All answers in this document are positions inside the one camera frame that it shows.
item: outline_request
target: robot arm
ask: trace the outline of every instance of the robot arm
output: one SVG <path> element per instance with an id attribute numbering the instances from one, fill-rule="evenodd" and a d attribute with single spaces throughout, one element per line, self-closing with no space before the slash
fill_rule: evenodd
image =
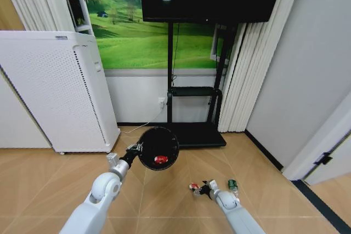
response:
<path id="1" fill-rule="evenodd" d="M 107 210 L 120 193 L 122 181 L 137 154 L 138 150 L 128 149 L 127 154 L 121 159 L 116 153 L 107 155 L 110 172 L 103 173 L 95 179 L 91 192 L 73 211 L 60 234 L 100 233 L 106 221 Z"/>
<path id="2" fill-rule="evenodd" d="M 241 206 L 239 199 L 228 191 L 220 190 L 216 181 L 211 180 L 206 182 L 200 193 L 208 194 L 210 199 L 219 205 L 234 233 L 265 234 L 251 214 Z"/>

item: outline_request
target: door frame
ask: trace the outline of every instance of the door frame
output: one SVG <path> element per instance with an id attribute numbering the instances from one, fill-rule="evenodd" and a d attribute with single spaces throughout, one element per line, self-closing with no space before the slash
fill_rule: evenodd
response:
<path id="1" fill-rule="evenodd" d="M 283 175 L 289 180 L 302 179 L 314 167 L 314 162 L 324 152 L 331 150 L 350 129 L 351 91 L 294 160 L 283 170 Z"/>

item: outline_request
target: black tv stand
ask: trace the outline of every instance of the black tv stand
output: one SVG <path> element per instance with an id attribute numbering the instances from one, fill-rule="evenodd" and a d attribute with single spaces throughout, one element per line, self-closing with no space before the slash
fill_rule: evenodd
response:
<path id="1" fill-rule="evenodd" d="M 218 132 L 220 106 L 222 104 L 222 92 L 219 89 L 220 79 L 224 68 L 227 51 L 233 40 L 233 27 L 227 25 L 220 59 L 217 65 L 216 80 L 213 87 L 174 87 L 172 86 L 172 62 L 173 62 L 173 23 L 168 23 L 168 92 L 167 92 L 167 125 L 177 137 L 181 149 L 221 147 L 226 142 Z M 174 123 L 172 121 L 172 98 L 175 96 L 210 96 L 210 108 L 206 122 Z"/>

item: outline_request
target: green grass wallpaper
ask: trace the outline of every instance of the green grass wallpaper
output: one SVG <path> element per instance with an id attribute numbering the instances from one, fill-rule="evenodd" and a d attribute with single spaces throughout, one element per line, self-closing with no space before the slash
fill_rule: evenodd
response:
<path id="1" fill-rule="evenodd" d="M 167 67 L 167 24 L 143 22 L 141 0 L 88 0 L 87 6 L 105 69 Z M 176 68 L 215 68 L 214 25 L 179 27 Z M 173 53 L 177 28 L 174 24 Z"/>

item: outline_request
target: wooden floor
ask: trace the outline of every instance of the wooden floor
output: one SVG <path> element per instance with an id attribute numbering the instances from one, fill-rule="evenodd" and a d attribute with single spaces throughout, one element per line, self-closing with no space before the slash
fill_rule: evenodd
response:
<path id="1" fill-rule="evenodd" d="M 351 226 L 351 173 L 309 187 Z"/>
<path id="2" fill-rule="evenodd" d="M 113 151 L 123 155 L 145 129 L 121 134 Z M 103 233 L 232 233 L 215 203 L 188 189 L 190 182 L 208 179 L 227 189 L 232 178 L 242 205 L 266 233 L 336 233 L 245 134 L 223 136 L 226 147 L 182 150 L 176 163 L 160 172 L 136 158 Z M 0 150 L 0 233 L 57 233 L 106 171 L 104 154 Z"/>

